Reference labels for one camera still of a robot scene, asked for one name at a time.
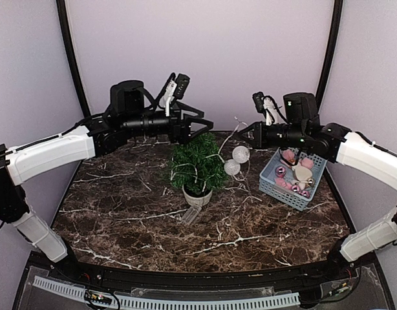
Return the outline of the clear string light garland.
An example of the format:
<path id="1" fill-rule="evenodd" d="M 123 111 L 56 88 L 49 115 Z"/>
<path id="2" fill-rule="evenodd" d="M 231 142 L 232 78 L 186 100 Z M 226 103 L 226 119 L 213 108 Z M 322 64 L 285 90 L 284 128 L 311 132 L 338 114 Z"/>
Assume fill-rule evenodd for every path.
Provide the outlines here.
<path id="1" fill-rule="evenodd" d="M 245 122 L 238 121 L 221 145 L 215 134 L 207 132 L 185 145 L 176 145 L 168 161 L 170 185 L 180 189 L 188 208 L 181 222 L 189 225 L 209 204 L 213 193 L 223 189 L 229 176 L 240 173 L 241 164 L 233 158 L 225 160 L 221 151 Z"/>

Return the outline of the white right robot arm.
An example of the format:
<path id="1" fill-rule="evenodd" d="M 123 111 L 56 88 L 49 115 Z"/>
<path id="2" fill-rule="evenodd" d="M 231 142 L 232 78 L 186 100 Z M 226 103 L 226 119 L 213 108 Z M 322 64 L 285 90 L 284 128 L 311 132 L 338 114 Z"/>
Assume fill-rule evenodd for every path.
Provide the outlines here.
<path id="1" fill-rule="evenodd" d="M 340 184 L 352 194 L 359 194 L 372 207 L 393 195 L 389 199 L 393 206 L 384 207 L 373 216 L 373 223 L 337 241 L 321 267 L 321 274 L 327 280 L 335 280 L 345 272 L 347 263 L 388 245 L 397 245 L 397 202 L 394 202 L 397 153 L 379 146 L 359 131 L 337 123 L 321 124 L 316 99 L 311 93 L 285 95 L 284 113 L 269 95 L 256 92 L 252 99 L 264 121 L 249 125 L 239 136 L 254 149 L 290 147 L 352 168 L 355 174 L 363 176 L 339 180 Z"/>

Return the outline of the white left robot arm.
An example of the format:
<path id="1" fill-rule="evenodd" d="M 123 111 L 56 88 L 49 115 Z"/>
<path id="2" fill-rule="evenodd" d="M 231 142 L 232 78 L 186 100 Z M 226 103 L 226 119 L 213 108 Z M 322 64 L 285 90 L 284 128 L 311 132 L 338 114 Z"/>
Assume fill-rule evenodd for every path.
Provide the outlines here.
<path id="1" fill-rule="evenodd" d="M 188 76 L 171 74 L 154 98 L 142 81 L 123 81 L 110 88 L 105 112 L 26 145 L 1 144 L 0 220 L 58 264 L 58 272 L 68 281 L 78 281 L 82 266 L 74 261 L 66 242 L 28 205 L 22 185 L 66 164 L 111 154 L 131 138 L 166 135 L 171 143 L 183 145 L 210 131 L 213 122 L 205 119 L 204 112 L 181 102 L 188 85 Z"/>

